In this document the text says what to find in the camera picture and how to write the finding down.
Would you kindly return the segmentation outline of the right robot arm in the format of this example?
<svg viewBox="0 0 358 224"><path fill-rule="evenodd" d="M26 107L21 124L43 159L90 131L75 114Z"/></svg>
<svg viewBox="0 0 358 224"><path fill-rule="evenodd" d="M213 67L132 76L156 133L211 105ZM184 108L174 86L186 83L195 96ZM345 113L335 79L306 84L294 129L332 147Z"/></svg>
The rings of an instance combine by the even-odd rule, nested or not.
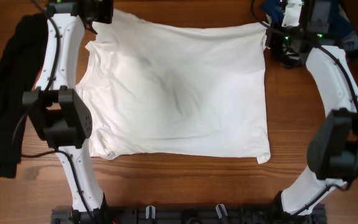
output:
<svg viewBox="0 0 358 224"><path fill-rule="evenodd" d="M267 46L287 68L307 68L325 112L305 170L273 201L274 218L295 220L358 178L358 87L347 66L347 55L358 53L358 35L342 1L270 0L260 8L267 16Z"/></svg>

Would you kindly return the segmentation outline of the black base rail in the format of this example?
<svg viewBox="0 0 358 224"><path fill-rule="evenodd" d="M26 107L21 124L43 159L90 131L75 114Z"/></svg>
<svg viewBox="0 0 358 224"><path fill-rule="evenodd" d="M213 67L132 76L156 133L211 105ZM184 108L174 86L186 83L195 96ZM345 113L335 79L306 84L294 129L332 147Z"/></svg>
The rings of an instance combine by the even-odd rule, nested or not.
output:
<svg viewBox="0 0 358 224"><path fill-rule="evenodd" d="M226 208L219 204L214 208L110 208L100 214L94 211L97 223L120 224L252 224L252 223L317 223L327 224L324 205L317 205L312 214L295 218L274 218L267 205Z"/></svg>

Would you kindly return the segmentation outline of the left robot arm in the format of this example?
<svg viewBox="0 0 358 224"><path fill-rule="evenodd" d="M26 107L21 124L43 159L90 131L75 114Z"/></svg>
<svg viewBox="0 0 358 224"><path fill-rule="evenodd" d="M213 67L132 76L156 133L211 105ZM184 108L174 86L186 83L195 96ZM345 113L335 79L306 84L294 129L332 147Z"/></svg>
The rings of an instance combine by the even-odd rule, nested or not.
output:
<svg viewBox="0 0 358 224"><path fill-rule="evenodd" d="M56 154L71 190L72 206L54 209L52 223L113 223L106 198L94 173L89 138L91 112L78 96L76 69L85 30L93 22L109 24L114 2L49 1L41 13L47 18L47 48L35 89L22 97L25 112L38 137Z"/></svg>

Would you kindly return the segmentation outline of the folded navy blue garment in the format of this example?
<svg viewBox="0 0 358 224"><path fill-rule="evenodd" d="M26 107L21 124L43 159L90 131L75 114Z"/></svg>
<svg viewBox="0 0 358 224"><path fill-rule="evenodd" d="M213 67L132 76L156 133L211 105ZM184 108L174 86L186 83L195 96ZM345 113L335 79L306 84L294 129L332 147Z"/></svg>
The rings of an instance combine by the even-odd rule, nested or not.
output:
<svg viewBox="0 0 358 224"><path fill-rule="evenodd" d="M265 0L259 8L271 17L274 24L282 24L284 11L280 8L279 0ZM328 34L344 39L353 31L354 27L346 16L344 3L334 0L330 8Z"/></svg>

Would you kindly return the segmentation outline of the white t-shirt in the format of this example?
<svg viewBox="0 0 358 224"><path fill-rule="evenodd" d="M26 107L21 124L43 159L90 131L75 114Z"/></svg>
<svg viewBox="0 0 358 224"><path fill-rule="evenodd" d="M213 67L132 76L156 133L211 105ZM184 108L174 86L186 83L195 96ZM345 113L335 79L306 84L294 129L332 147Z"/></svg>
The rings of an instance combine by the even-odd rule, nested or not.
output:
<svg viewBox="0 0 358 224"><path fill-rule="evenodd" d="M270 159L265 28L181 28L114 11L94 23L76 90L91 111L89 153Z"/></svg>

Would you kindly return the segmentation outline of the folded grey garment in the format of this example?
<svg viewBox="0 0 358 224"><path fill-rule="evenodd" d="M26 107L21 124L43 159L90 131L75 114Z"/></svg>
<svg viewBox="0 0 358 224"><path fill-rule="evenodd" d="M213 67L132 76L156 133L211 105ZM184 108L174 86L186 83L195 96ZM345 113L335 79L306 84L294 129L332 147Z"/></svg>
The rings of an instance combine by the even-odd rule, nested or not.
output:
<svg viewBox="0 0 358 224"><path fill-rule="evenodd" d="M351 32L348 36L346 36L344 39L339 39L340 44L343 46L344 50L349 53L354 53L358 51L358 35L356 31L354 30Z"/></svg>

